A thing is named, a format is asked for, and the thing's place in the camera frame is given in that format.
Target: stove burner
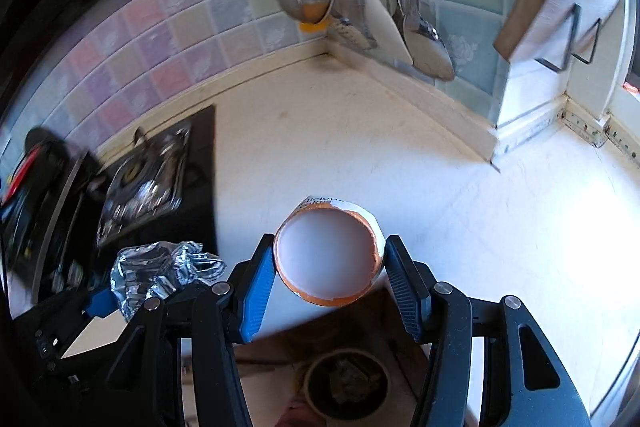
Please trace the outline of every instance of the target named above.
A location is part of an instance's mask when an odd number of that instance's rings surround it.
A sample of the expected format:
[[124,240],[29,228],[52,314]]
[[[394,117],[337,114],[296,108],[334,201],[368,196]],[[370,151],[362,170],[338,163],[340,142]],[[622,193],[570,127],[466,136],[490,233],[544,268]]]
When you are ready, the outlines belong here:
[[102,208],[98,247],[180,205],[189,133],[182,124],[145,139],[120,165]]
[[137,158],[132,166],[127,169],[126,172],[122,175],[122,186],[126,187],[138,177],[142,169],[146,165],[146,162],[142,158]]

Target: aluminum foil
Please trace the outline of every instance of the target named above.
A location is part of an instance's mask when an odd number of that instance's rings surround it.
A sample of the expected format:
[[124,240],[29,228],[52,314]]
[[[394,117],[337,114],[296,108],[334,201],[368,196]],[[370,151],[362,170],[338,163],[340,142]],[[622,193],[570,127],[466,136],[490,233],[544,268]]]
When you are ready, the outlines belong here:
[[193,241],[125,248],[111,269],[111,292],[129,322],[149,297],[166,299],[194,281],[211,286],[225,267],[220,257]]

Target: kitchen counter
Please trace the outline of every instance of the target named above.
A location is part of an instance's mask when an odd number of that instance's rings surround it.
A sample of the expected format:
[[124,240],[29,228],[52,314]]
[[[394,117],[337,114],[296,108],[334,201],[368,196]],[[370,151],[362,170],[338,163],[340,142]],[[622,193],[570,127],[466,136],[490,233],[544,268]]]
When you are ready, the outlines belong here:
[[[230,267],[306,196],[353,201],[438,279],[476,298],[521,297],[587,409],[597,406],[640,330],[640,260],[630,248],[640,233],[640,170],[610,142],[594,149],[553,126],[498,172],[408,102],[325,55],[212,103],[218,253]],[[329,311],[276,278],[259,334]],[[117,315],[95,322],[72,349],[106,343],[123,325]],[[474,342],[469,399],[478,414],[482,343]]]

